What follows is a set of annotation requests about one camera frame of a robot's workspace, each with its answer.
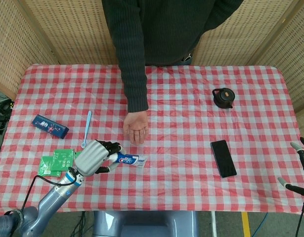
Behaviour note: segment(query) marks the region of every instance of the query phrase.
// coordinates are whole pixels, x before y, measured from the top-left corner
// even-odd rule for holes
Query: yellow floor line
[[[251,237],[249,216],[247,215],[247,212],[242,212],[242,223],[244,237]]]

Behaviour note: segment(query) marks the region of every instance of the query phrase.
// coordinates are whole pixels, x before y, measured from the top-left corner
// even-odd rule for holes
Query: smartphone
[[[217,166],[222,178],[236,175],[233,160],[225,140],[211,142]]]

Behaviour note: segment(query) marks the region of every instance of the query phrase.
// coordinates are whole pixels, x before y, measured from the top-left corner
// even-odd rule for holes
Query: human hand
[[[123,132],[130,136],[133,144],[143,144],[144,139],[148,135],[148,119],[147,112],[140,111],[128,113],[123,123]]]

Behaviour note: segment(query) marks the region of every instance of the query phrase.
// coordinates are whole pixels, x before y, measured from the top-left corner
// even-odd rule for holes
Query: blue box
[[[32,121],[32,125],[62,139],[65,137],[69,130],[67,127],[60,125],[59,123],[54,122],[52,120],[49,120],[41,115],[37,115],[34,118],[34,120]]]

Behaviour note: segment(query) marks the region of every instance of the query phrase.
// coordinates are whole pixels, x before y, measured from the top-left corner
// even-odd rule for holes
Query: person
[[[145,65],[190,64],[202,34],[242,1],[102,0],[128,101],[123,130],[132,143],[142,144],[149,131]]]

